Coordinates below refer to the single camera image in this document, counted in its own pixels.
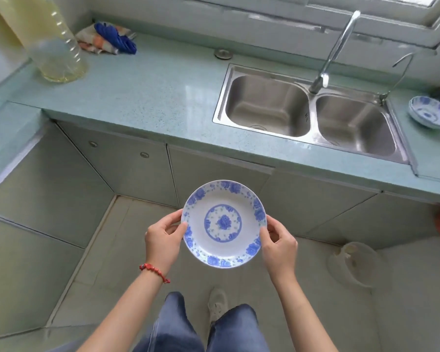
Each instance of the person's left hand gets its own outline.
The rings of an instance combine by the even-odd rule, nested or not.
[[[181,215],[182,209],[170,213],[148,227],[145,233],[145,262],[158,268],[164,275],[168,274],[178,258],[179,246],[188,228],[186,222],[174,225],[181,220]]]

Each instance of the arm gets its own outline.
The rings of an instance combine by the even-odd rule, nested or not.
[[[182,210],[178,210],[165,216],[145,233],[146,262],[164,275],[176,261],[187,229],[185,222],[173,225],[180,221],[181,214]],[[156,273],[141,272],[78,352],[128,351],[162,284],[163,280]]]
[[[300,352],[337,352],[295,277],[298,242],[276,219],[261,227],[264,262],[282,302],[293,346]]]

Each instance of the blue cloth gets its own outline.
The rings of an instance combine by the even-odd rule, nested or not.
[[[106,23],[95,23],[96,32],[123,53],[137,53],[137,46],[126,35],[120,36],[116,27]]]
[[[168,294],[153,328],[133,352],[205,352],[186,316],[181,293]],[[212,324],[207,352],[269,352],[252,307],[239,305]]]

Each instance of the hand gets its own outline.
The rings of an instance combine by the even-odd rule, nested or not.
[[[295,278],[295,260],[297,258],[297,240],[284,225],[267,215],[267,228],[259,230],[262,256],[271,277],[276,284],[282,278]]]
[[[166,215],[148,227],[145,233],[146,263],[152,264],[164,275],[178,258],[179,246],[188,228],[186,222],[174,225],[181,220],[181,214],[182,209]]]

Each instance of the plate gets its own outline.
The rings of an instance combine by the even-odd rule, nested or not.
[[[240,183],[217,180],[202,185],[189,197],[182,216],[188,223],[184,242],[209,266],[240,266],[261,249],[265,210],[257,195]]]
[[[416,96],[409,101],[409,114],[420,124],[440,130],[440,101]]]

